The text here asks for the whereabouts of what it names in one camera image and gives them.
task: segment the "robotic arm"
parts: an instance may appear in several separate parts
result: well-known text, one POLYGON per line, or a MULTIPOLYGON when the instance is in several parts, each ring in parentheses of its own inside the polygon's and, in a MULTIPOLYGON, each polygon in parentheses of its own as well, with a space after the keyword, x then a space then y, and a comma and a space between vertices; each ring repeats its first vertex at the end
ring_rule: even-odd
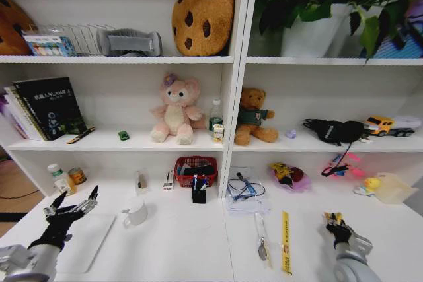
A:
POLYGON ((59 208, 66 192, 44 208, 49 222, 42 236, 26 249, 21 245, 0 248, 0 270, 6 273, 4 281, 52 282, 56 277, 56 262, 59 253, 72 235, 67 234, 72 223, 86 215, 97 204, 98 186, 88 199, 79 205, 59 208))
POLYGON ((381 282, 365 258, 373 248, 370 240, 356 234, 343 219, 331 214, 326 229, 335 236, 337 251, 334 274, 339 282, 381 282))

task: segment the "white cup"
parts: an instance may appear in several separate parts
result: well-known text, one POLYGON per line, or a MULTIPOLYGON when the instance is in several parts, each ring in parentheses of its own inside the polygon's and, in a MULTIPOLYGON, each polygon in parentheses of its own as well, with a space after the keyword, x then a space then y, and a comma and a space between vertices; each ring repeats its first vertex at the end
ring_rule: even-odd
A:
POLYGON ((124 219, 124 226, 139 225, 147 218, 147 206, 141 197, 133 197, 128 202, 129 209, 124 209, 122 212, 127 214, 124 219))

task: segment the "pen holder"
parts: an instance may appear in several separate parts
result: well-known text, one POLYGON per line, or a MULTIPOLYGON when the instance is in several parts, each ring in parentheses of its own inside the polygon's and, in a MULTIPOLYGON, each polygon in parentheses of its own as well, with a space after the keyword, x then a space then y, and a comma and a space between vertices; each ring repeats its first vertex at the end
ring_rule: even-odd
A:
POLYGON ((206 188, 200 191, 203 186, 203 182, 197 182, 197 186, 194 188, 194 181, 192 181, 192 203, 194 204, 205 204, 206 203, 206 188))

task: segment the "pink plush bunny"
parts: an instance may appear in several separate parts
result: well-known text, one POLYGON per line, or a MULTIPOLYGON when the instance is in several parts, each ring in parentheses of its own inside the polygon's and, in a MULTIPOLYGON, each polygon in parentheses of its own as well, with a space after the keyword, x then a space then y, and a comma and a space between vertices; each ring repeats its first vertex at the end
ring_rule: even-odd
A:
POLYGON ((177 143, 190 145, 194 134, 190 120, 197 122, 203 117, 203 111, 193 106, 200 95, 200 84, 196 79, 180 81, 171 73, 165 76, 160 95, 165 105, 151 110, 160 119, 151 132, 152 140, 163 142, 167 135, 175 135, 177 143))

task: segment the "white shelf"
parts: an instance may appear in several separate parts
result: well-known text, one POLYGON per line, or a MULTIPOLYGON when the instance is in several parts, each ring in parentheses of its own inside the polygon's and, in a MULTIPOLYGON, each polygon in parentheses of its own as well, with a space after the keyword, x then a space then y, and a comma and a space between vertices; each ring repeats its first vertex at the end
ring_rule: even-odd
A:
POLYGON ((107 56, 0 56, 0 63, 26 64, 222 64, 233 63, 233 56, 161 56, 161 57, 107 57, 107 56))
POLYGON ((380 65, 380 66, 420 66, 423 59, 356 59, 356 58, 308 58, 308 57, 261 57, 248 56, 247 64, 281 65, 380 65))
POLYGON ((272 205, 264 224, 273 269, 265 269, 258 257, 254 217, 232 217, 225 208, 235 281, 335 282, 334 237, 325 229, 322 215, 338 211, 373 243, 367 258, 381 281, 421 281, 423 218, 407 206, 385 205, 374 197, 353 194, 354 184, 345 179, 312 177, 312 190, 297 194, 277 188, 268 179, 263 183, 272 205), (281 271, 282 210, 289 213, 292 277, 281 271))
MULTIPOLYGON (((285 129, 279 130, 279 139, 275 143, 267 143, 251 136, 247 146, 234 145, 234 152, 343 152, 347 144, 341 147, 325 143, 317 138, 317 135, 300 127, 297 129, 297 137, 288 139, 285 137, 285 129)), ((423 152, 423 138, 412 135, 408 138, 393 136, 371 136, 373 143, 356 141, 352 144, 350 152, 423 152)))
POLYGON ((191 145, 179 145, 176 137, 168 136, 165 142, 155 143, 150 138, 152 127, 98 127, 78 142, 68 145, 74 135, 64 135, 54 141, 26 140, 8 146, 9 150, 28 151, 223 151, 223 145, 214 143, 207 130, 195 129, 191 145), (119 131, 127 131, 130 139, 121 141, 119 131))
MULTIPOLYGON (((150 176, 151 180, 147 180, 149 191, 142 194, 148 209, 147 220, 126 229, 122 224, 121 210, 128 208, 127 200, 135 196, 133 171, 87 172, 88 180, 77 186, 77 193, 67 197, 63 206, 80 203, 98 184, 98 205, 91 213, 113 214, 117 218, 88 272, 59 273, 55 281, 233 280, 217 186, 207 189, 206 204, 193 204, 190 188, 181 188, 175 181, 174 190, 163 191, 162 176, 150 176)), ((57 195, 43 199, 0 239, 0 246, 28 246, 39 238, 47 224, 42 208, 49 206, 57 195)), ((66 244, 78 244, 83 252, 86 243, 89 241, 74 235, 66 244)))

